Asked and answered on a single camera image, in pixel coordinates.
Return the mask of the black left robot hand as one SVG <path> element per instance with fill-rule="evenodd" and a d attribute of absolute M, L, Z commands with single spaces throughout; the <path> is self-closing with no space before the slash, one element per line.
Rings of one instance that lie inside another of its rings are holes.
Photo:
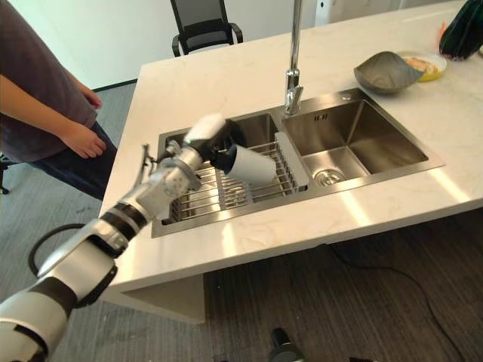
<path fill-rule="evenodd" d="M 183 138 L 183 147 L 195 150 L 203 161 L 225 173 L 234 166 L 237 146 L 247 146 L 241 126 L 220 113 L 200 118 Z"/>

